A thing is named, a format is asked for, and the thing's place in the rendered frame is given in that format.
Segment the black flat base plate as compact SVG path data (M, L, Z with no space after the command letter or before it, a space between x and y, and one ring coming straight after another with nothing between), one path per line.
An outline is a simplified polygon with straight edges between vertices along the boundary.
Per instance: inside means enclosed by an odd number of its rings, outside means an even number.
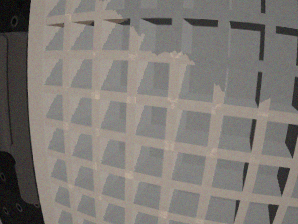
M29 31L31 0L0 0L0 32ZM45 224L41 204L26 203L20 195L10 153L0 151L0 218L3 224Z

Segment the white well plate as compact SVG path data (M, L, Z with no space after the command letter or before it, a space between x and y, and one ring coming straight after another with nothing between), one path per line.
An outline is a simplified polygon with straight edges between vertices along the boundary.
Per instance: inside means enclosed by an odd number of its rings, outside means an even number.
M31 0L27 74L45 224L298 224L298 0Z

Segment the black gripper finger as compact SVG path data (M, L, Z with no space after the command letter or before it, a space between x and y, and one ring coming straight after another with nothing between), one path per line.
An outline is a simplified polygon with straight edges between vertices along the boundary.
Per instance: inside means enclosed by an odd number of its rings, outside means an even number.
M10 153L21 198L40 204L28 107L28 32L0 33L0 151Z

